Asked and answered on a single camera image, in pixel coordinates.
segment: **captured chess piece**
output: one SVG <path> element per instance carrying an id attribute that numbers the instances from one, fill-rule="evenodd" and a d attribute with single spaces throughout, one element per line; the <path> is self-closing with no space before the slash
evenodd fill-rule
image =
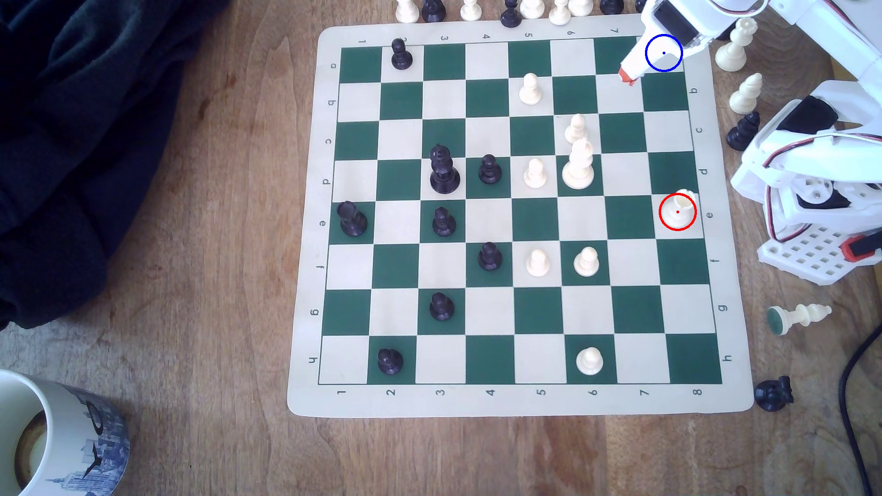
<path id="1" fill-rule="evenodd" d="M 404 71 L 414 63 L 414 56 L 410 55 L 404 40 L 395 38 L 392 40 L 392 67 L 399 71 Z"/>
<path id="2" fill-rule="evenodd" d="M 753 388 L 753 400 L 765 411 L 778 411 L 793 402 L 790 377 L 782 375 L 778 380 L 764 380 Z"/>
<path id="3" fill-rule="evenodd" d="M 368 228 L 368 218 L 355 208 L 355 203 L 344 201 L 337 206 L 340 228 L 347 236 L 360 236 Z"/>
<path id="4" fill-rule="evenodd" d="M 738 124 L 726 135 L 726 144 L 738 152 L 743 152 L 759 132 L 759 112 L 756 110 L 741 117 Z"/>

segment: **white chess piece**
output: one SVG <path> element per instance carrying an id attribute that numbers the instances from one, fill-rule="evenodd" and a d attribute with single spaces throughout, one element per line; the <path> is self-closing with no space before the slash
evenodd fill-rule
<path id="1" fill-rule="evenodd" d="M 603 356 L 597 348 L 585 348 L 576 355 L 576 368 L 585 375 L 595 375 L 603 368 Z"/>
<path id="2" fill-rule="evenodd" d="M 549 272 L 551 262 L 549 256 L 542 250 L 536 248 L 530 252 L 527 258 L 527 272 L 533 277 L 542 277 Z"/>
<path id="3" fill-rule="evenodd" d="M 769 307 L 766 319 L 773 333 L 785 335 L 794 324 L 799 323 L 803 327 L 807 327 L 812 322 L 817 322 L 830 315 L 831 312 L 833 312 L 833 309 L 823 304 L 810 304 L 807 306 L 798 304 L 792 312 L 788 312 L 780 306 L 772 306 Z"/>
<path id="4" fill-rule="evenodd" d="M 762 87 L 763 75 L 759 72 L 751 74 L 729 97 L 729 108 L 737 114 L 750 114 L 757 107 L 757 97 Z"/>
<path id="5" fill-rule="evenodd" d="M 572 267 L 576 269 L 576 274 L 582 277 L 591 277 L 597 274 L 601 268 L 601 262 L 597 259 L 597 250 L 591 246 L 582 248 L 582 251 L 573 259 Z"/>
<path id="6" fill-rule="evenodd" d="M 594 181 L 594 149 L 586 138 L 577 139 L 572 144 L 570 161 L 560 171 L 564 184 L 574 190 L 584 190 Z"/>
<path id="7" fill-rule="evenodd" d="M 567 0 L 554 0 L 555 7 L 549 11 L 549 20 L 555 26 L 563 26 L 570 22 L 570 9 L 566 8 Z"/>
<path id="8" fill-rule="evenodd" d="M 564 138 L 569 144 L 575 143 L 580 138 L 585 138 L 585 116 L 576 114 L 570 119 L 570 125 L 564 130 Z"/>
<path id="9" fill-rule="evenodd" d="M 661 217 L 669 227 L 681 229 L 688 226 L 695 218 L 695 207 L 692 206 L 695 193 L 689 190 L 677 190 L 677 192 L 680 194 L 668 198 L 661 206 Z"/>
<path id="10" fill-rule="evenodd" d="M 462 8 L 460 8 L 460 17 L 462 20 L 478 20 L 481 18 L 481 6 L 478 0 L 464 0 Z"/>
<path id="11" fill-rule="evenodd" d="M 536 189 L 541 188 L 548 181 L 548 175 L 545 174 L 545 164 L 539 159 L 531 159 L 524 170 L 524 182 L 527 186 Z"/>
<path id="12" fill-rule="evenodd" d="M 395 18 L 398 22 L 410 24 L 420 18 L 420 10 L 416 8 L 416 4 L 412 0 L 398 0 Z"/>
<path id="13" fill-rule="evenodd" d="M 520 15 L 524 19 L 538 19 L 545 13 L 543 0 L 520 0 Z"/>
<path id="14" fill-rule="evenodd" d="M 744 47 L 751 44 L 753 34 L 757 32 L 757 21 L 752 18 L 741 18 L 735 23 L 735 29 L 729 35 L 731 42 L 717 50 L 714 60 L 724 71 L 741 71 L 747 63 Z"/>
<path id="15" fill-rule="evenodd" d="M 594 0 L 570 0 L 566 6 L 570 9 L 570 14 L 583 18 L 594 9 Z"/>
<path id="16" fill-rule="evenodd" d="M 528 72 L 524 76 L 524 86 L 518 91 L 518 97 L 527 105 L 535 105 L 542 98 L 539 79 L 532 72 Z"/>

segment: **black chess piece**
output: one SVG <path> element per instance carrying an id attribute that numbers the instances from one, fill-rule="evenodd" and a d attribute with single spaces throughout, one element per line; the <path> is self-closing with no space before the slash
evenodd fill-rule
<path id="1" fill-rule="evenodd" d="M 432 167 L 429 184 L 432 189 L 441 194 L 456 191 L 456 188 L 460 186 L 460 172 L 453 167 L 450 149 L 444 145 L 435 145 L 432 147 L 429 157 Z"/>
<path id="2" fill-rule="evenodd" d="M 793 402 L 790 377 L 782 375 L 778 380 L 764 380 L 753 388 L 753 399 L 765 411 L 778 411 Z"/>
<path id="3" fill-rule="evenodd" d="M 478 265 L 484 270 L 496 270 L 502 265 L 502 252 L 499 247 L 488 241 L 481 245 L 478 252 Z"/>
<path id="4" fill-rule="evenodd" d="M 494 184 L 501 178 L 502 168 L 496 163 L 496 157 L 491 154 L 484 155 L 481 159 L 481 167 L 478 169 L 478 179 L 484 184 Z"/>
<path id="5" fill-rule="evenodd" d="M 404 40 L 395 38 L 392 40 L 392 67 L 399 71 L 404 71 L 414 62 L 414 56 L 410 55 Z"/>
<path id="6" fill-rule="evenodd" d="M 429 302 L 429 314 L 435 320 L 447 320 L 453 316 L 453 300 L 446 294 L 438 292 L 432 294 L 432 301 Z"/>
<path id="7" fill-rule="evenodd" d="M 438 207 L 435 209 L 435 218 L 432 219 L 432 230 L 439 236 L 448 237 L 456 230 L 456 219 L 446 208 Z"/>
<path id="8" fill-rule="evenodd" d="M 447 9 L 441 0 L 422 0 L 422 20 L 441 22 L 447 17 Z"/>
<path id="9" fill-rule="evenodd" d="M 377 367 L 384 374 L 395 375 L 401 372 L 404 357 L 396 349 L 383 348 L 377 352 Z"/>
<path id="10" fill-rule="evenodd" d="M 505 27 L 520 26 L 520 12 L 518 12 L 518 0 L 505 0 L 505 10 L 499 16 L 499 22 Z"/>
<path id="11" fill-rule="evenodd" d="M 355 208 L 355 203 L 344 201 L 337 206 L 340 228 L 347 236 L 360 236 L 368 228 L 368 218 Z"/>
<path id="12" fill-rule="evenodd" d="M 751 140 L 759 132 L 759 112 L 756 110 L 741 117 L 738 124 L 726 134 L 726 143 L 733 149 L 743 152 L 750 145 Z"/>

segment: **white mug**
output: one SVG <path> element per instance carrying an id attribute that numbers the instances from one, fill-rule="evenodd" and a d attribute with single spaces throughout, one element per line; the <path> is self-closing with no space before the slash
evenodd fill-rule
<path id="1" fill-rule="evenodd" d="M 109 496 L 129 449 L 104 398 L 0 370 L 0 496 Z"/>

